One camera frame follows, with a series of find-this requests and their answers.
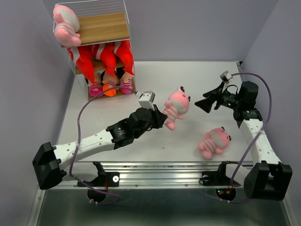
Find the large pink striped pig plush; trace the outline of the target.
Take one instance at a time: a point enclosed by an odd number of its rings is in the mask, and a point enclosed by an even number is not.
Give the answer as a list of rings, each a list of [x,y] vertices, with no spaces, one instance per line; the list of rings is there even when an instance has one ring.
[[[79,19],[72,9],[65,5],[56,4],[53,9],[55,23],[54,36],[64,47],[78,47],[81,45],[80,34],[78,33]]]

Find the red plush corner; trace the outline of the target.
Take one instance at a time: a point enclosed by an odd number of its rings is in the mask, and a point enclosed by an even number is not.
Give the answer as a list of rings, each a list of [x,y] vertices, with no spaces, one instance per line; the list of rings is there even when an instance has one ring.
[[[89,46],[70,47],[68,48],[68,54],[84,77],[95,85],[94,66]]]

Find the boy doll magenta striped shirt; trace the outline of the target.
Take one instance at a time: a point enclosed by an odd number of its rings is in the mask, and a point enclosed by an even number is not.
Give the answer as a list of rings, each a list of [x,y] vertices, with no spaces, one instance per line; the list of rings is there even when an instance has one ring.
[[[130,94],[132,91],[127,88],[130,88],[130,89],[133,88],[132,87],[133,75],[131,75],[128,72],[125,72],[123,67],[117,68],[116,73],[119,78],[120,86],[124,87],[124,88],[120,88],[121,92],[124,94]]]

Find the boy doll magenta pants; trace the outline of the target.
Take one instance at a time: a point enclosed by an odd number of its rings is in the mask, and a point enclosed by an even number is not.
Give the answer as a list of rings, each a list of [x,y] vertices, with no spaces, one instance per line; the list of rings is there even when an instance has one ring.
[[[103,83],[102,83],[101,76],[100,76],[99,72],[95,72],[94,76],[95,76],[94,83],[91,83],[87,78],[85,78],[86,83],[88,85],[89,95],[92,97],[102,97],[103,94],[101,94],[101,93],[103,91]]]

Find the boy doll orange pants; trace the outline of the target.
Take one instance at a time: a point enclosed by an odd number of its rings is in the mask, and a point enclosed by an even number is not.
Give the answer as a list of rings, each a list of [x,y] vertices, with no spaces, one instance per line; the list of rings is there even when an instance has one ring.
[[[105,95],[108,97],[113,97],[116,95],[117,89],[114,88],[118,82],[119,78],[117,77],[116,73],[114,73],[114,77],[110,74],[103,72],[102,76],[102,83],[103,83],[103,91],[105,91]]]

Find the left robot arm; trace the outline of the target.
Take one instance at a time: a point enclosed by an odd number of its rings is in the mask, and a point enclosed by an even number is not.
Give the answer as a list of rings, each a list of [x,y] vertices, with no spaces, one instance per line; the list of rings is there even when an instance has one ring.
[[[167,115],[156,106],[153,109],[140,107],[128,118],[79,141],[42,144],[32,161],[39,188],[47,190],[71,180],[82,180],[89,186],[101,185],[105,172],[100,163],[93,162],[85,167],[80,160],[130,145],[146,131],[162,128],[166,119]]]

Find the red whale plush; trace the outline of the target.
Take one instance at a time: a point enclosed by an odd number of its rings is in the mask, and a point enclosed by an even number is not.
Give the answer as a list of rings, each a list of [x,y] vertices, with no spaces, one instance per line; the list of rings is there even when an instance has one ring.
[[[113,47],[113,53],[121,60],[124,65],[124,71],[134,75],[133,67],[134,67],[134,59],[131,52],[131,46],[129,40],[122,40],[111,42],[111,46]]]

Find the pink pig plush top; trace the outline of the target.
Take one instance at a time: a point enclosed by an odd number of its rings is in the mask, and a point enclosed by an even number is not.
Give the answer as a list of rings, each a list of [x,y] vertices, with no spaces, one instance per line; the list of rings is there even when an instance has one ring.
[[[165,102],[165,108],[163,114],[167,116],[164,125],[169,130],[175,130],[175,122],[177,119],[183,120],[184,115],[188,112],[190,107],[191,97],[185,93],[183,86],[177,88],[173,92],[168,100]]]

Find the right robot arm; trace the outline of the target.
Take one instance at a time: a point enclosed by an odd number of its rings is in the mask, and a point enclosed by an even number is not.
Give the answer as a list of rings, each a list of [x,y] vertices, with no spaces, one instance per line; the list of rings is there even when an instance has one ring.
[[[203,171],[200,183],[204,186],[242,186],[247,198],[275,200],[284,199],[293,171],[275,154],[269,143],[260,112],[254,107],[258,86],[242,82],[240,90],[230,93],[221,83],[217,88],[203,94],[204,99],[195,106],[206,113],[225,106],[233,110],[233,118],[248,144],[253,160],[252,169],[235,161],[222,161],[216,171]]]

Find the pink pig plush bottom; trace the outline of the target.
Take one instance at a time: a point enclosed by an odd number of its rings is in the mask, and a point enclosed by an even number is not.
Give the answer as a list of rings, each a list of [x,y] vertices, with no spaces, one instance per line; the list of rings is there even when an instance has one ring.
[[[204,140],[198,145],[198,149],[203,158],[211,160],[214,154],[223,154],[231,140],[232,138],[225,131],[225,128],[218,127],[205,134]]]

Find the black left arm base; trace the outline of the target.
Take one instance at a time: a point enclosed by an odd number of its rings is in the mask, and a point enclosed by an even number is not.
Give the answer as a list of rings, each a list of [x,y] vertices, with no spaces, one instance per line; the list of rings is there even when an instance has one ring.
[[[109,192],[110,187],[119,187],[120,173],[117,171],[105,171],[100,162],[93,162],[97,170],[97,177],[91,181],[78,181],[78,187],[86,187],[89,202],[95,205],[114,204],[120,200],[120,196]]]

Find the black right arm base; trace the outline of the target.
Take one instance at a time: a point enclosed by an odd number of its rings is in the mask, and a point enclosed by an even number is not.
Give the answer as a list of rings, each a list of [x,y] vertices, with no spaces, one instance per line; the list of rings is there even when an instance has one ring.
[[[218,199],[221,202],[231,204],[241,204],[246,201],[235,201],[236,189],[230,185],[230,178],[226,176],[226,167],[230,164],[237,165],[235,161],[222,161],[216,171],[202,171],[199,183],[203,186],[217,186],[215,196],[212,198]]]

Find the red shark plush mouth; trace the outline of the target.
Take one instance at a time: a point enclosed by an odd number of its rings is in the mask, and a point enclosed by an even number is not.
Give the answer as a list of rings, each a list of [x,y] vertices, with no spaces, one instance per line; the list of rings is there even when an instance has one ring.
[[[102,61],[105,72],[114,77],[116,57],[112,51],[113,47],[109,43],[100,43],[89,45],[89,48],[92,57],[96,60]]]

